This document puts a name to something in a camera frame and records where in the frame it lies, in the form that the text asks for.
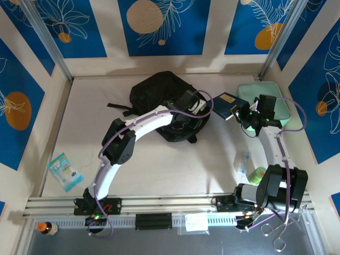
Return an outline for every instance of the small plastic bag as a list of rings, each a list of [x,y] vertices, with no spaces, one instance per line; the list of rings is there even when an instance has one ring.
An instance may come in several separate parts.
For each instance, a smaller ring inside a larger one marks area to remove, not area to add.
[[[61,153],[56,159],[48,163],[47,167],[66,192],[69,192],[84,179],[84,176],[73,168],[64,153]]]
[[[199,212],[193,214],[180,214],[182,224],[178,227],[178,235],[209,235],[208,214]]]

